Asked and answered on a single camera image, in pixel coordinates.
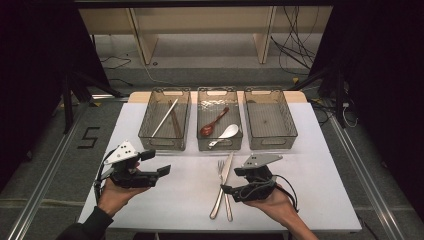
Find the white desk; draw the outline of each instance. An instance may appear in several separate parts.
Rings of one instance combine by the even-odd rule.
[[[125,103],[110,139],[106,153],[128,139],[139,151],[139,128],[147,104]],[[313,231],[357,232],[361,226],[343,187],[329,153],[325,139],[309,103],[289,103],[299,136],[290,150],[273,151],[283,154],[282,160],[268,165],[273,174],[287,178],[296,190],[299,215]],[[111,228],[156,232],[277,232],[283,228],[258,209],[235,203],[230,197],[233,222],[228,222],[222,202],[215,220],[209,214],[216,200],[220,180],[217,161],[225,160],[228,152],[199,152],[196,139],[196,107],[191,108],[187,149],[170,155],[157,152],[156,157],[141,163],[140,168],[155,171],[171,164],[169,175],[160,178],[156,187],[133,198],[114,217]],[[242,126],[244,111],[240,106]],[[244,134],[242,149],[235,153],[232,169],[240,166],[252,153]],[[288,186],[281,180],[283,187]],[[227,184],[245,185],[244,178],[231,170]],[[79,222],[95,206],[90,191]]]

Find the brown spoon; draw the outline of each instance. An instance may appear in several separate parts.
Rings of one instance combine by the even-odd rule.
[[[224,110],[222,110],[222,112],[218,115],[218,117],[216,117],[215,120],[213,120],[213,122],[206,124],[205,126],[203,126],[200,129],[200,135],[202,136],[209,136],[212,134],[213,132],[213,128],[215,127],[215,123],[218,122],[219,119],[221,119],[227,112],[228,110],[230,110],[229,107],[225,107]]]

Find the silver cutlery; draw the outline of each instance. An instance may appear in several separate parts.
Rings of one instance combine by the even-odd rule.
[[[221,184],[225,184],[225,182],[227,181],[228,178],[228,173],[230,172],[230,168],[231,168],[231,161],[233,160],[233,155],[234,152],[231,152],[230,155],[227,157],[227,160],[225,161],[224,164],[222,164],[222,161],[218,162],[218,174],[219,174],[219,178],[221,179]],[[216,215],[218,214],[218,209],[219,209],[219,205],[221,204],[221,199],[222,199],[222,194],[224,192],[222,191],[221,186],[219,187],[219,194],[218,194],[218,198],[216,199],[215,202],[215,206],[212,209],[211,214],[209,215],[209,217],[211,219],[215,219]],[[227,209],[227,219],[228,221],[233,221],[233,214],[231,212],[231,207],[230,207],[230,201],[228,199],[228,195],[225,195],[225,205],[226,205],[226,209]]]

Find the gray carpet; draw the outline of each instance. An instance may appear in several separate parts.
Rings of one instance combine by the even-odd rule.
[[[292,75],[282,74],[281,69],[161,69],[150,73],[155,79],[172,79],[174,84],[193,87],[214,86],[216,84],[214,79],[218,78],[233,86],[282,85],[284,88],[288,88],[293,85]],[[134,85],[131,87],[121,81],[112,80],[113,88],[124,93],[151,89],[153,86],[161,85],[152,82],[142,69],[107,70],[107,74],[111,79],[119,78]],[[319,82],[316,82],[308,86],[308,88],[311,88],[305,91],[308,98],[316,97],[316,88],[314,87],[318,85]],[[97,89],[91,89],[91,91],[103,93]],[[101,102],[100,106],[87,109],[25,239],[54,239],[66,226],[78,218],[122,104],[122,102]],[[325,119],[320,110],[316,110],[316,116],[317,121],[321,122]],[[8,236],[13,222],[25,205],[26,199],[31,196],[36,188],[38,180],[63,136],[63,129],[64,111],[58,108],[56,115],[52,117],[50,124],[32,151],[32,161],[21,164],[0,194],[0,239],[5,239]],[[92,140],[83,139],[87,129],[89,131],[86,136],[97,138],[92,148],[85,148],[93,143]],[[379,239],[388,239],[332,124],[330,122],[324,123],[322,131],[357,214],[369,225]],[[378,188],[393,211],[407,239],[424,239],[423,223],[410,207],[390,172],[382,167],[379,154],[369,140],[367,133],[360,124],[355,128],[347,128],[347,131],[362,160],[366,163],[369,171],[373,173]],[[133,235],[134,232],[107,231],[108,239],[132,239]],[[317,235],[320,239],[374,239],[370,230],[366,227],[361,232],[354,234],[318,232]]]

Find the white table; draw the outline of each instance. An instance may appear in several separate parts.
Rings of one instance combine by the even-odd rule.
[[[240,101],[243,129],[246,129]],[[124,140],[142,151],[138,138],[146,103],[125,103],[113,131],[106,153]],[[289,103],[299,136],[290,150],[251,151],[247,133],[242,148],[235,152],[232,169],[241,166],[252,152],[283,154],[282,160],[268,165],[273,174],[284,176],[298,196],[299,215],[313,231],[357,232],[361,225],[334,165],[315,114],[309,103]],[[156,157],[141,163],[140,169],[156,171],[171,164],[169,175],[159,179],[156,187],[133,198],[114,217],[111,228],[155,232],[278,232],[283,230],[260,210],[235,203],[230,197],[233,222],[228,222],[225,203],[215,220],[209,214],[215,203],[220,180],[218,160],[225,160],[228,152],[199,152],[196,139],[197,108],[191,108],[187,148],[183,152],[157,152]],[[245,185],[231,169],[227,185]],[[281,179],[280,184],[289,190]],[[79,222],[84,222],[95,206],[93,189],[90,191]]]

